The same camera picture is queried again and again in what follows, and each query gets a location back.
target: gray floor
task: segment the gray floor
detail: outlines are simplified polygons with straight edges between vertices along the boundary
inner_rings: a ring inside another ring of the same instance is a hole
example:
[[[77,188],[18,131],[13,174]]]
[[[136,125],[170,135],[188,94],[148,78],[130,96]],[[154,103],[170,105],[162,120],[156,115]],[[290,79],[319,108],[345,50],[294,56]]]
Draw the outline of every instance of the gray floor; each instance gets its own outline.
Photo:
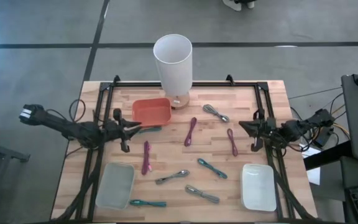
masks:
[[[103,0],[0,0],[0,44],[92,43]],[[234,12],[219,0],[111,0],[103,43],[154,42],[180,33],[193,42],[358,42],[358,0],[259,0]],[[67,142],[19,122],[26,103],[68,114],[90,49],[0,49],[0,145],[31,154],[13,162],[0,192],[0,223],[48,220]],[[194,49],[194,79],[284,80],[289,97],[340,86],[358,73],[358,47]],[[90,80],[157,80],[150,49],[99,49]],[[290,100],[302,117],[340,90]],[[340,98],[334,105],[343,104]],[[347,127],[346,117],[338,122]],[[341,142],[345,140],[339,134]],[[341,203],[316,197],[319,217],[343,221]]]

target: orange container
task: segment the orange container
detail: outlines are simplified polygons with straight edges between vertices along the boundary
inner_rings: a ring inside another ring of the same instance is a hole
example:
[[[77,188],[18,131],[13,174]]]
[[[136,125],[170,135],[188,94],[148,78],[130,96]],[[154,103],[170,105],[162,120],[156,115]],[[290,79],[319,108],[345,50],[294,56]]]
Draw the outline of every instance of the orange container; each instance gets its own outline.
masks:
[[[163,126],[171,120],[171,103],[167,98],[137,100],[132,105],[132,119],[142,127]]]

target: clear plastic tray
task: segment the clear plastic tray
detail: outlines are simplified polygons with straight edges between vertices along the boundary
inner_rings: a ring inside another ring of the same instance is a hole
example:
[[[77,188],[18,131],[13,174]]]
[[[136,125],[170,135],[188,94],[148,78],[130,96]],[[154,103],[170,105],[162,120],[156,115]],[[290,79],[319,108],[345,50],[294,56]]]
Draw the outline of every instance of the clear plastic tray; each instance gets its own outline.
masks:
[[[108,163],[104,168],[96,205],[101,208],[125,209],[131,198],[135,169],[128,164]]]
[[[241,173],[241,203],[245,208],[272,212],[276,210],[274,174],[270,166],[246,164]]]

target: white plate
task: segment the white plate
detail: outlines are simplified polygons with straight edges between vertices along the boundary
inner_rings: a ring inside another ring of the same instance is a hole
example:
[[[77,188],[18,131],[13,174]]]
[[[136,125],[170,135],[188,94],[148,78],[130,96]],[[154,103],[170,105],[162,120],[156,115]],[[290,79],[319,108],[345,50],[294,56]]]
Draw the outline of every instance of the white plate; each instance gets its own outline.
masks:
[[[241,203],[245,208],[272,212],[276,210],[274,174],[270,166],[246,164],[241,173]]]

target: wooden tabletop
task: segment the wooden tabletop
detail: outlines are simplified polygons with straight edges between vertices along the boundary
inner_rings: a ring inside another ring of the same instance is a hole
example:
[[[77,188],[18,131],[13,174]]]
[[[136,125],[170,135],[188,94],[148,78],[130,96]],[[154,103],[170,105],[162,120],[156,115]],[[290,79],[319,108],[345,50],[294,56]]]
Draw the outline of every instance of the wooden tabletop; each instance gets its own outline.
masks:
[[[86,103],[85,115],[81,121],[92,120],[92,110],[96,107],[100,82],[84,82],[80,98]],[[270,97],[277,124],[292,118],[290,105],[283,81],[268,81]],[[135,100],[164,97],[161,88],[125,87],[114,88],[112,108],[122,109],[125,119],[132,118],[132,104]],[[266,104],[262,93],[264,108]],[[203,111],[202,106],[211,104],[220,113],[230,117],[230,123],[222,123],[217,117]],[[257,110],[254,89],[250,87],[193,87],[190,90],[190,105],[182,110],[173,110],[169,125],[157,133],[135,135],[129,145],[131,151],[121,151],[119,142],[105,145],[103,165],[109,162],[131,164],[135,167],[135,182],[131,199],[166,201],[166,208],[134,207],[128,205],[125,210],[98,208],[94,213],[94,222],[255,222],[275,221],[275,212],[256,212],[241,205],[240,174],[244,164],[267,164],[265,149],[251,152],[253,139],[238,125],[238,121],[252,120]],[[83,111],[80,104],[77,116]],[[193,131],[192,145],[185,147],[183,142],[190,127],[190,119],[196,117],[198,122]],[[234,157],[226,130],[231,128],[239,155]],[[144,142],[151,145],[150,163],[152,172],[140,173],[143,161]],[[79,147],[71,142],[68,152]],[[57,197],[53,207],[52,218],[58,217],[74,199],[81,185],[81,178],[86,158],[86,149],[70,155],[64,163],[58,186]],[[216,174],[197,163],[203,158],[217,169],[225,172],[227,179],[220,179]],[[313,216],[317,217],[311,194],[305,165],[299,152],[288,149],[284,157],[291,191],[300,203]],[[188,169],[190,175],[184,179],[173,179],[163,185],[156,185],[154,180],[172,175],[182,169]],[[221,201],[213,204],[203,198],[185,192],[185,185],[218,196]],[[285,201],[281,192],[283,209]],[[85,203],[84,214],[88,210]]]

